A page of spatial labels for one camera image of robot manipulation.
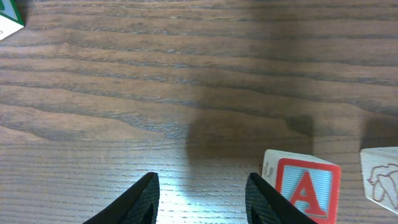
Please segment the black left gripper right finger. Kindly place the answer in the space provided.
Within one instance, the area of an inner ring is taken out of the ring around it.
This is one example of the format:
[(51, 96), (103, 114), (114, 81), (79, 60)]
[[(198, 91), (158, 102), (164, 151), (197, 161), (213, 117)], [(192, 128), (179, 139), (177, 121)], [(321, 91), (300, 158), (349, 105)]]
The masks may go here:
[(255, 172), (246, 182), (245, 206), (249, 224), (317, 224)]

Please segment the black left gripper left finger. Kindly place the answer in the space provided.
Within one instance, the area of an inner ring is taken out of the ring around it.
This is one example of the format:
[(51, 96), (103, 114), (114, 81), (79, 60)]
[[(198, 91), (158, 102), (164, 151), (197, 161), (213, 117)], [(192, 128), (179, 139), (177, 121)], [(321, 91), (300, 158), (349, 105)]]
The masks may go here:
[(156, 224), (159, 176), (149, 172), (84, 224)]

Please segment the red letter A block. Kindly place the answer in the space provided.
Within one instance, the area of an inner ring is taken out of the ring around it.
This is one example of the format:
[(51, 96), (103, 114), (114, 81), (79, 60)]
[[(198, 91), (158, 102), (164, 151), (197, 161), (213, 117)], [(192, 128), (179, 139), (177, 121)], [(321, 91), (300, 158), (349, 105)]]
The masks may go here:
[(268, 149), (262, 178), (313, 221), (336, 222), (340, 166), (308, 154)]

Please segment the red letter I block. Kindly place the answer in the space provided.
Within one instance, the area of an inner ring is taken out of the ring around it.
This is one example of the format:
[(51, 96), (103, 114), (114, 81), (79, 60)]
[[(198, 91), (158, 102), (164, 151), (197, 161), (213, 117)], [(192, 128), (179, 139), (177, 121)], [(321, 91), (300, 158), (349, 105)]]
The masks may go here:
[(397, 213), (397, 147), (374, 147), (360, 151), (365, 196)]

